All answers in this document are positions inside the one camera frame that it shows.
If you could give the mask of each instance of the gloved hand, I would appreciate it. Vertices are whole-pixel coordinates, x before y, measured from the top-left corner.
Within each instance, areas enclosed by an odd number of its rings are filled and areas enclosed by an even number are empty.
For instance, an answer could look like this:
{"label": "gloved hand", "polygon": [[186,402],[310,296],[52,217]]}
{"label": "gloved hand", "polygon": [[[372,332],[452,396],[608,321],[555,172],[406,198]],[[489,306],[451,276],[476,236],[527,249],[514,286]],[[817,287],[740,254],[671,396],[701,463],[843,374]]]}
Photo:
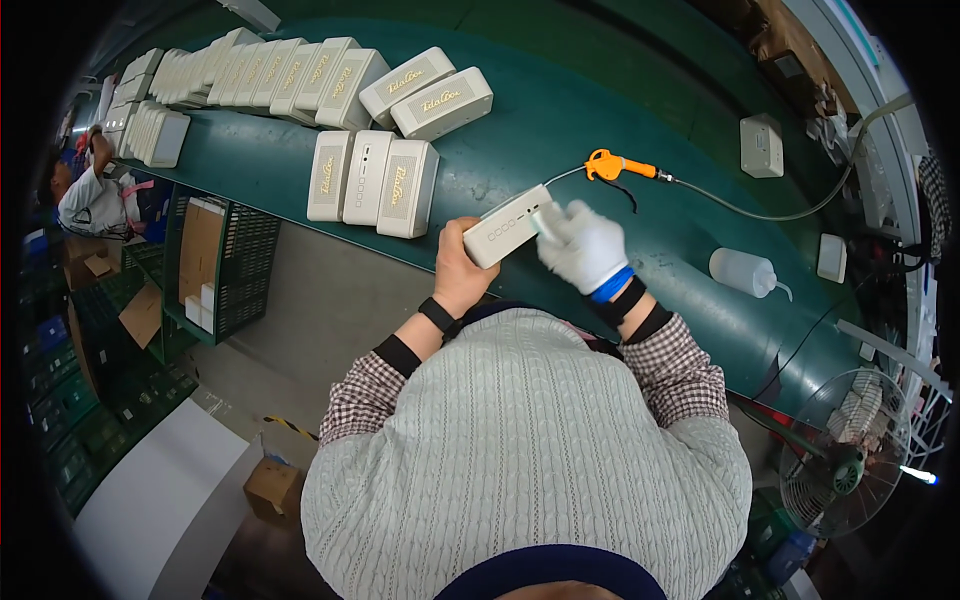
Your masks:
{"label": "gloved hand", "polygon": [[542,225],[547,234],[537,236],[537,255],[540,261],[584,296],[592,295],[614,276],[623,279],[616,290],[593,298],[606,302],[631,276],[624,247],[623,228],[590,210],[581,200],[571,202],[566,214],[556,204],[540,209]]}

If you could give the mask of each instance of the pink strap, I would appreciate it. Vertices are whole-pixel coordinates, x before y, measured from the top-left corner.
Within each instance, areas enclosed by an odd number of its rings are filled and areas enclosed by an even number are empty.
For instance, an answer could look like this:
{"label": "pink strap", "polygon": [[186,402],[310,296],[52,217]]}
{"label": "pink strap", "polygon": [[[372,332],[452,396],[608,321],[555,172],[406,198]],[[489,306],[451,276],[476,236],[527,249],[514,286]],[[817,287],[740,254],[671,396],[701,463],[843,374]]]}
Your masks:
{"label": "pink strap", "polygon": [[150,189],[154,186],[154,180],[144,181],[143,183],[138,183],[137,185],[131,185],[130,187],[125,187],[120,192],[120,200],[126,200],[130,194],[135,192],[138,189]]}

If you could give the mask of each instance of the checkered shirt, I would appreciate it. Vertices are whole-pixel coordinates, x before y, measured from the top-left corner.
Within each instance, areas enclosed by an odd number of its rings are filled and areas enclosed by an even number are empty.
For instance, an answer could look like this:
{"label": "checkered shirt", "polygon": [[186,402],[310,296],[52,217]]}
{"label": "checkered shirt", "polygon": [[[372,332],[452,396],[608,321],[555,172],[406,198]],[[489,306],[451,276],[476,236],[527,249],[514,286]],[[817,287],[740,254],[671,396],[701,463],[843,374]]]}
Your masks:
{"label": "checkered shirt", "polygon": [[[689,417],[730,418],[723,370],[710,364],[680,315],[646,340],[621,345],[620,352],[660,427]],[[353,361],[347,377],[330,386],[320,446],[379,431],[396,410],[405,383],[406,377],[374,351]]]}

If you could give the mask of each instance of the black sleeve cuff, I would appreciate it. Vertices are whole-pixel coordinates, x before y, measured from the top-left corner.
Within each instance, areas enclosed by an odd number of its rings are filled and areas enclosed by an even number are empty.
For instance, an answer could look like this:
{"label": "black sleeve cuff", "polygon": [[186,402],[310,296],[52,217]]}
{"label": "black sleeve cuff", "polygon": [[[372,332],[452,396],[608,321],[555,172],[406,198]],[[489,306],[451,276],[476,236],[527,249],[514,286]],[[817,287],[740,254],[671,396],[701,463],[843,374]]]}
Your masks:
{"label": "black sleeve cuff", "polygon": [[643,323],[640,324],[640,327],[636,329],[634,335],[630,336],[630,339],[624,342],[623,344],[639,344],[640,342],[646,340],[651,335],[660,331],[664,325],[670,322],[670,319],[673,317],[673,313],[669,310],[663,308],[663,306],[657,302],[654,306],[654,309],[650,311],[650,314],[647,315],[647,318],[643,320]]}
{"label": "black sleeve cuff", "polygon": [[406,379],[420,366],[420,358],[395,335],[384,340],[373,351]]}

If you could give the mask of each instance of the cardboard sheet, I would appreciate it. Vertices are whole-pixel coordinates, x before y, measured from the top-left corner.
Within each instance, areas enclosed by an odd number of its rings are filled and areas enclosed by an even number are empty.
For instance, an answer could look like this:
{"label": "cardboard sheet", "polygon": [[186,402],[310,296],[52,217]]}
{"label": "cardboard sheet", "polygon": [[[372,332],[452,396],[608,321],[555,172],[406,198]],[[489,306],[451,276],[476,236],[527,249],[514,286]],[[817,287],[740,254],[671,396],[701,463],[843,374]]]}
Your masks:
{"label": "cardboard sheet", "polygon": [[199,298],[203,285],[216,280],[223,228],[223,215],[195,204],[187,205],[180,244],[180,304],[187,296]]}
{"label": "cardboard sheet", "polygon": [[120,323],[127,328],[141,348],[146,348],[160,329],[160,319],[163,316],[161,296],[160,289],[153,283],[148,283],[120,313]]}

